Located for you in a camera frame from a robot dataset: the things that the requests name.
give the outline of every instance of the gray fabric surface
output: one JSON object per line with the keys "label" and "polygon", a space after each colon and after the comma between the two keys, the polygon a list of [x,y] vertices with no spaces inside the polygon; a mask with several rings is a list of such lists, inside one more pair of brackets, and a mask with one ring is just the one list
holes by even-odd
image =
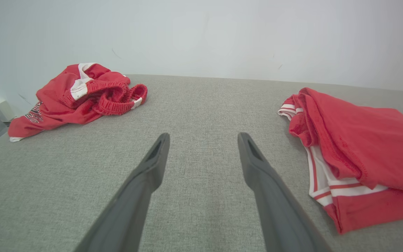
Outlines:
{"label": "gray fabric surface", "polygon": [[309,83],[130,75],[147,102],[122,116],[0,138],[0,251],[72,251],[155,139],[171,136],[141,251],[264,251],[237,133],[248,132],[335,251],[403,251],[403,220],[339,236],[308,195],[307,155],[277,115],[304,86],[403,113],[403,92]]}

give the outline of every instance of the red clothing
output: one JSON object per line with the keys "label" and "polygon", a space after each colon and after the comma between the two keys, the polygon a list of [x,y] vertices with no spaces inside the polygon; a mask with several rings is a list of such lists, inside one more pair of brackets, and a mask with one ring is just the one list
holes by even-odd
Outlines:
{"label": "red clothing", "polygon": [[86,124],[103,115],[121,115],[143,104],[147,87],[129,89],[130,79],[95,63],[68,66],[37,91],[39,102],[10,123],[8,135],[17,142],[67,123]]}
{"label": "red clothing", "polygon": [[309,194],[339,233],[403,219],[403,115],[303,88],[279,115],[307,150]]}

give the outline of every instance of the red fabric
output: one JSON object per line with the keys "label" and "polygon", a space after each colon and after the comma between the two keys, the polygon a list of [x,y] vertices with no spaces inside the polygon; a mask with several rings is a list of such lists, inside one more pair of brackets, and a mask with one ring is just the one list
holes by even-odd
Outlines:
{"label": "red fabric", "polygon": [[[284,104],[294,105],[280,110],[291,118],[290,134],[299,137],[308,151],[320,146],[336,179],[355,178],[371,189],[388,187],[364,195],[332,194],[333,203],[325,210],[339,233],[403,219],[403,115],[398,110],[356,106],[309,88]],[[359,186],[332,185],[330,190]]]}
{"label": "red fabric", "polygon": [[147,97],[147,87],[138,84],[129,89],[130,79],[121,73],[93,64],[83,71],[91,80],[75,91],[87,89],[84,96],[74,99],[71,88],[80,76],[82,64],[68,66],[46,86],[37,91],[39,102],[26,115],[10,123],[10,137],[28,137],[67,123],[86,124],[103,115],[121,115],[132,109],[133,100]]}

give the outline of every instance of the white wall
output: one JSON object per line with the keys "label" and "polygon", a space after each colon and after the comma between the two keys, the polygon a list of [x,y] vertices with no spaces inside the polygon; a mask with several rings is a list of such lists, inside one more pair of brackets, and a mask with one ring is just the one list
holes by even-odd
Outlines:
{"label": "white wall", "polygon": [[80,62],[403,90],[403,0],[0,0],[0,99],[16,114]]}

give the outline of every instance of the folded red garment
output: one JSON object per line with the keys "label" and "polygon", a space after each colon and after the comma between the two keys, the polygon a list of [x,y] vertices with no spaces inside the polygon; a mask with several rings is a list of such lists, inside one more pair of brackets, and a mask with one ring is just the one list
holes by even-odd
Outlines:
{"label": "folded red garment", "polygon": [[403,219],[403,115],[303,88],[279,115],[307,150],[309,195],[341,234]]}
{"label": "folded red garment", "polygon": [[70,65],[37,91],[39,102],[29,113],[10,123],[10,141],[133,110],[146,101],[147,87],[138,84],[129,89],[129,84],[128,77],[96,63]]}

